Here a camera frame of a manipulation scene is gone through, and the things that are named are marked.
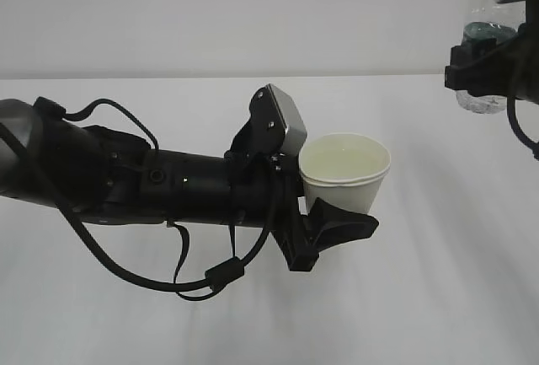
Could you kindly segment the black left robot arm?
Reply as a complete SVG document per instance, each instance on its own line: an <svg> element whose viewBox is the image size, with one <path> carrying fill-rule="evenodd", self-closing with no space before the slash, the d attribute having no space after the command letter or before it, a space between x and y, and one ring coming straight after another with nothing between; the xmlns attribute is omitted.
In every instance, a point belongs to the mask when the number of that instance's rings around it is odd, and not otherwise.
<svg viewBox="0 0 539 365"><path fill-rule="evenodd" d="M1 193L56 207L92 253L119 267L86 230L101 225L213 223L259 228L273 237L292 271L310 271L320 253L370 238L367 214L317 197L307 214L298 154L307 131L294 102L261 89L247 122L221 157L163 150L156 138L85 126L91 103L68 113L38 98L1 103Z"/></svg>

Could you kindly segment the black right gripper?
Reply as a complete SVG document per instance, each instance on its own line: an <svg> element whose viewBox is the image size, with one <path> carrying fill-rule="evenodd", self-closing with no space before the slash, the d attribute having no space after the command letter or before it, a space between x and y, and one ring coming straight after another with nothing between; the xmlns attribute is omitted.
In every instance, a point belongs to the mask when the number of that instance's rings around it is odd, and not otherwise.
<svg viewBox="0 0 539 365"><path fill-rule="evenodd" d="M538 0L519 3L525 19L513 38L464 40L451 48L446 88L466 89L481 104L505 105L511 96L538 103Z"/></svg>

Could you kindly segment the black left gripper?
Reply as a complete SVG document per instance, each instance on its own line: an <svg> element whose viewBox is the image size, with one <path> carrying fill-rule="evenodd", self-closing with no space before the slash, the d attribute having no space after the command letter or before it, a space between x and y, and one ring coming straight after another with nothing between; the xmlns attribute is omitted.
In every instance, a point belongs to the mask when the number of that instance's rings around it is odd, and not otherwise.
<svg viewBox="0 0 539 365"><path fill-rule="evenodd" d="M309 272L319 253L335 246L369 239L379 221L365 213L350 212L317 197L309 213L300 213L303 196L296 158L272 155L256 161L264 168L268 205L260 236L241 259L250 264L268 237L277 243L289 271Z"/></svg>

